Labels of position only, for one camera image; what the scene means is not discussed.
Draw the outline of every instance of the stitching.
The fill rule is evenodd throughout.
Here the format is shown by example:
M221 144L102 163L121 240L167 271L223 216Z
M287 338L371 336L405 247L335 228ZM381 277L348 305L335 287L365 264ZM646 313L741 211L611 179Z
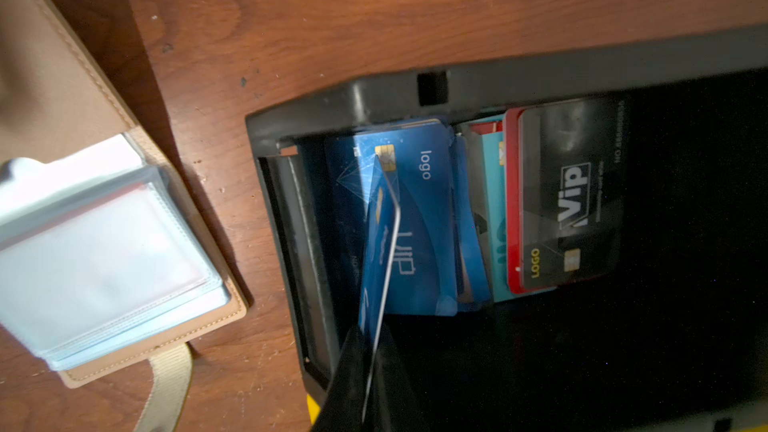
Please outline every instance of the stitching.
M186 287L184 287L184 288L180 289L179 291L175 292L173 295L169 295L167 297L163 297L163 298L159 299L157 302L153 302L151 304L147 304L147 305L145 305L145 306L143 306L143 307L141 307L139 309L136 309L133 312L129 312L127 315L125 315L123 317L116 318L116 319L114 319L114 320L112 320L110 322L107 322L106 324L100 325L100 326L96 327L96 329L94 329L93 331L90 331L90 332L88 332L86 334L82 334L82 335L80 335L80 336L78 336L76 338L73 338L73 339L63 343L62 345L56 346L55 348L53 348L51 350L46 350L44 355L46 355L46 356L53 355L54 358L57 358L56 360L64 360L68 356L65 356L63 358L58 358L58 355L62 352L63 349L70 348L70 347L75 347L75 346L82 347L82 348L90 348L93 345L96 345L97 343L105 340L110 334L115 334L116 333L116 331L114 331L114 330L110 331L109 330L110 327L118 326L118 328L117 328L117 333L118 334L122 333L122 332L119 331L121 329L123 329L123 332L125 332L125 331L131 329L132 327L136 326L138 324L138 322L140 322L142 319L144 319L144 317L142 317L142 314L144 312L149 311L152 307L157 307L157 306L160 306L160 305L165 304L167 302L170 302L172 300L175 300L180 295L182 295L182 294L184 294L186 292L189 292L192 289L194 289L194 288L196 288L196 287L198 287L198 286L200 286L202 284L205 284L205 283L206 283L206 278L198 279L197 281L192 282L192 283L188 284ZM203 288L202 290L206 291L208 289L208 287L210 287L211 290L212 290L215 287L215 285L213 285L213 283L210 283L210 284L207 285L206 288Z
M101 95L104 96L104 98L109 101L109 103L112 105L112 108L118 113L120 118L123 121L123 124L125 124L126 127L132 127L132 120L128 118L128 114L123 111L120 106L116 103L114 98L111 96L110 92L104 87L104 85L101 83L99 78L96 77L96 75L88 68L88 63L85 61L85 59L82 57L82 50L80 50L72 41L72 38L67 34L67 31L65 28L63 28L61 22L59 19L52 14L49 7L46 5L46 3L43 0L33 0L34 4L38 7L38 10L42 12L45 19L48 21L49 24L53 27L56 34L58 34L63 42L67 45L67 48L69 48L70 53L72 56L78 61L80 64L80 67L91 77L91 81L93 84L99 89L101 92Z
M171 208L165 202L162 194L160 194L160 192L158 191L158 188L156 187L156 185L153 182L150 182L148 186L149 186L148 188L154 194L155 198L158 200L158 203L160 204L160 207L162 207L163 212L165 212L166 217L174 223L174 226L176 226L176 230L178 231L178 233L183 235L189 242L196 242L200 244L200 241L197 240L197 237L189 234L189 231L186 230L184 226L182 226L183 219L179 217L180 212L178 214L175 214L174 211L171 210ZM203 251L205 252L205 249L203 248L202 244L200 244L200 248L202 248ZM214 267L213 264L209 264L209 265L211 266L211 268L216 269L216 267Z
M109 370L109 369L111 369L111 368L115 368L115 367L119 366L120 364L122 364L122 363L124 363L124 362L128 362L129 360L135 359L136 357L139 357L139 356L141 356L141 355L144 355L144 354L146 354L147 352L151 352L152 350L155 350L155 349L158 349L158 348L161 348L161 347L165 347L166 345L168 345L168 344L172 344L173 342L175 342L175 341L178 341L178 340L179 340L179 339L181 339L181 338L185 338L185 337L187 337L188 335L192 335L192 334L194 334L194 333L196 333L196 332L199 332L199 331L202 331L203 329L206 329L206 328L208 328L208 327L210 327L210 326L212 326L212 325L218 324L219 322L225 321L225 320L227 320L228 318L230 318L230 317L233 317L233 316L237 315L239 312L241 312L241 311L243 310L243 303L242 303L242 301L240 300L240 297L239 297L237 294L232 294L232 295L233 295L233 297L235 297L235 299L237 300L237 310L236 310L235 312L232 312L231 314L229 314L229 315L225 316L225 317L219 318L219 319L217 319L217 320L215 320L215 321L213 321L213 322L210 322L209 324L203 325L202 327L198 327L198 328L196 328L196 329L195 329L195 330L193 330L193 331L189 331L189 332L187 332L187 333L185 333L185 334L179 335L179 336L178 336L178 337L176 337L176 338L173 338L173 339L171 339L171 340L169 340L169 341L167 341L167 342L163 342L163 343L162 343L162 344L160 344L160 345L156 345L156 346L154 346L154 347L152 347L152 348L149 348L149 349L147 349L147 350L144 350L143 352L139 352L138 354L135 354L135 355L131 355L131 356L130 356L130 357L128 357L128 358L125 358L125 359L123 359L123 360L120 360L119 362L115 362L114 364L112 364L112 365L109 365L109 366L107 366L107 367L105 367L105 368L101 368L101 369L99 369L99 370L96 370L95 372L91 372L90 374L88 374L88 375L84 375L83 377L80 377L80 378L76 378L75 376L73 376L73 375L72 375L72 373L71 373L69 370L64 370L64 373L67 375L67 377L69 377L69 378L70 378L70 379L72 379L73 381L75 381L75 382L82 382L83 380L85 380L85 379L87 379L87 378L89 378L89 377L93 377L93 376L94 376L94 375L96 375L96 374L100 374L101 372L104 372L105 370Z
M227 291L227 296L228 296L229 298L231 298L231 297L232 297L232 293L230 293L229 289L227 289L226 291ZM197 317L195 317L195 318L199 318L199 317L201 317L202 315L205 315L205 314L207 314L208 312L213 312L213 311L217 310L218 308L222 308L222 307L224 307L225 305L227 305L228 303L229 303L229 301L226 301L226 303L225 303L224 305L219 305L219 306L217 306L217 307L215 307L215 308L212 308L212 309L208 310L207 312L203 312L201 315L198 315L198 316L197 316ZM145 332L145 333L144 333L144 336L143 336L143 338L139 339L138 341L130 342L130 339L129 339L129 340L127 340L127 341L122 341L122 342L120 342L120 343L121 343L121 345L120 345L120 346L119 346L119 347L118 347L116 350L121 350L121 349L124 349L124 348L128 347L129 345L133 345L133 344L136 344L136 343L138 343L138 342L141 342L141 341L143 341L143 340L145 340L145 339L151 338L151 337L153 337L153 336L157 335L159 332L163 332L163 331L168 331L168 330L171 330L172 328L175 328L175 327L177 327L178 325L181 325L181 324L176 324L176 325L174 325L173 327L165 327L165 328L164 328L163 326L159 326L159 327L156 327L156 328L152 329L151 331ZM155 357L157 357L157 355L152 355L152 356L149 356L149 359L152 359L152 358L155 358ZM92 358L92 359L88 360L88 362L90 362L91 360L96 360L96 359L98 359L98 358L99 358L99 357L95 357L95 358ZM73 370L73 369L76 369L77 367L79 367L79 366L74 366L74 367L69 367L69 368L66 368L66 367L65 367L64 369L65 369L65 370L67 370L67 369L69 369L69 370Z

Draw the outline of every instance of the tan leather wallet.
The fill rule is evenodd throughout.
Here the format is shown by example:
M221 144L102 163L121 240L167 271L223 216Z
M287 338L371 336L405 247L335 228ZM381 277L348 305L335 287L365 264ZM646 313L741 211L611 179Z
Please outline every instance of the tan leather wallet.
M177 327L80 367L59 372L70 388L145 360L242 318L246 304L178 172L138 124L50 0L0 0L0 164L14 157L50 162L127 133L168 189L221 274L231 300Z

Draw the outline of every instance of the card stack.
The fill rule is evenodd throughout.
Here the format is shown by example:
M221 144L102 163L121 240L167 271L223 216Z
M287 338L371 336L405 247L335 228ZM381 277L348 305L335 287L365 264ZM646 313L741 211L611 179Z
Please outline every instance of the card stack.
M471 204L494 302L615 268L626 99L510 109L458 129L475 164Z
M353 267L375 246L366 224L378 161L392 185L401 218L387 313L454 315L490 299L469 205L466 144L450 126L398 122L328 138L325 153L336 226Z

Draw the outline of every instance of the credit card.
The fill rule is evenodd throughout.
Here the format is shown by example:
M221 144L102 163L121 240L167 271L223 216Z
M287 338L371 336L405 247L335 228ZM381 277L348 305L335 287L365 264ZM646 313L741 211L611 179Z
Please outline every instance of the credit card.
M326 140L336 220L352 256L362 254L360 231L377 157L400 205L387 313L454 315L458 310L448 150L452 140L452 130L439 120L402 122Z
M485 135L485 134L492 134L494 132L503 132L504 131L504 121L503 120L492 120L490 122L486 122L483 120L483 122L472 122L469 125L469 128L476 134Z
M463 312L480 308L491 298L485 264L480 252L480 242L475 230L472 206L469 202L469 181L467 178L467 151L465 139L456 136L451 146L453 159L453 198L458 230L458 276L463 282L463 294L458 298L458 309Z
M508 113L508 234L518 237L508 247L513 291L577 282L616 268L628 119L623 97Z
M485 196L488 207L488 238L491 242L493 301L514 298L507 283L507 207L504 184L504 132L482 136L485 161Z
M370 390L373 358L379 345L379 333L400 226L400 207L395 199L392 184L382 170L378 158L373 163L372 180L358 313L358 325L367 346L363 355L365 370L368 373L366 399Z
M464 138L467 149L469 205L472 208L475 233L480 242L480 253L485 265L485 278L490 284L492 282L491 265L493 259L491 257L491 239L488 236L488 207L485 197L485 163L482 150L482 136L472 131L470 128L471 124L471 122L461 123L456 125L456 129Z

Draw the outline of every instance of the black vip card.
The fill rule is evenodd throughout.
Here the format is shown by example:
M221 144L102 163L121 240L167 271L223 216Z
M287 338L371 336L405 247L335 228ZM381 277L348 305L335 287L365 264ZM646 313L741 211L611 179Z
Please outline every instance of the black vip card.
M560 102L520 115L524 290L616 267L628 120L625 97Z

